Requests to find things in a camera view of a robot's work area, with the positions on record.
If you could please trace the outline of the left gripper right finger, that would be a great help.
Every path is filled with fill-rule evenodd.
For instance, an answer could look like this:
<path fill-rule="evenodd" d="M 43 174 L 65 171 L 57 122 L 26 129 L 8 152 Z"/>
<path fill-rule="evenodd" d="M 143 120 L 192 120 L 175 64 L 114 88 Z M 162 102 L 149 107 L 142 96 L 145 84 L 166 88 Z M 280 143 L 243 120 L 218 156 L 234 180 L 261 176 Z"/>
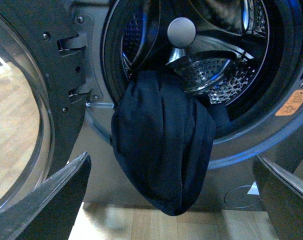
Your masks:
<path fill-rule="evenodd" d="M 262 155 L 252 171 L 277 237 L 303 240 L 303 180 Z"/>

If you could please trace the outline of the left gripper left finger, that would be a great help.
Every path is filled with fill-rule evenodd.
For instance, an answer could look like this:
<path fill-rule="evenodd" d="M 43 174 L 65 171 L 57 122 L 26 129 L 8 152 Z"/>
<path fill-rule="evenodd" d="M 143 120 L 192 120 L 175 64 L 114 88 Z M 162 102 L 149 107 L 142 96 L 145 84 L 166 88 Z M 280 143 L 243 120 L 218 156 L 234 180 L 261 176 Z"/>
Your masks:
<path fill-rule="evenodd" d="M 91 167 L 91 157 L 84 152 L 0 212 L 0 240 L 67 240 L 86 194 Z"/>

